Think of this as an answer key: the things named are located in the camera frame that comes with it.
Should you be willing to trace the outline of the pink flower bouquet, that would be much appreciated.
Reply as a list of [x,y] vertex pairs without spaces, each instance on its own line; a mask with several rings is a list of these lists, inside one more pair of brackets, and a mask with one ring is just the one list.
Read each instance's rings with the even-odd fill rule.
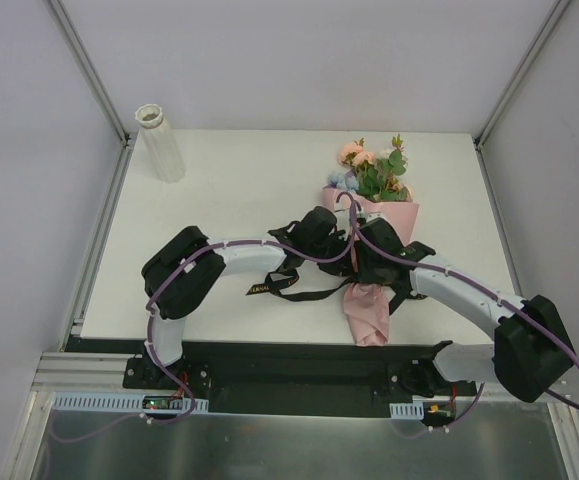
[[[402,137],[394,136],[391,145],[378,153],[366,149],[364,139],[355,140],[340,149],[337,159],[347,171],[329,176],[322,190],[323,206],[331,211],[347,207],[349,199],[340,195],[347,192],[363,212],[384,218],[407,244],[419,205],[402,180],[408,167]],[[356,345],[383,346],[388,342],[389,301],[385,286],[356,281],[345,290],[342,307]]]

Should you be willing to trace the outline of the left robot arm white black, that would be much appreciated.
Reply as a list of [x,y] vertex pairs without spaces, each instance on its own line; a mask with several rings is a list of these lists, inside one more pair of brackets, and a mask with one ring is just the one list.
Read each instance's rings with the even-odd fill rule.
[[178,382],[186,318],[220,278],[264,273],[259,288],[278,294],[282,288],[273,284],[273,277],[290,277],[306,261],[333,276],[351,276],[352,248],[353,235],[324,207],[253,239],[212,239],[197,226],[184,228],[141,270],[149,314],[146,377],[160,389]]

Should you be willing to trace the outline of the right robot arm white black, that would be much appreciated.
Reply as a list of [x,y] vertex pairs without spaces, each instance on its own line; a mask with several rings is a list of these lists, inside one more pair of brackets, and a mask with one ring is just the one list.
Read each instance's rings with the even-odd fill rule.
[[531,403],[551,391],[575,365],[576,354],[555,304],[507,295],[453,267],[431,247],[403,245],[383,219],[357,229],[362,266],[391,279],[405,294],[420,294],[448,307],[484,332],[485,344],[443,341],[419,369],[421,387],[442,394],[457,381],[496,382],[516,399]]

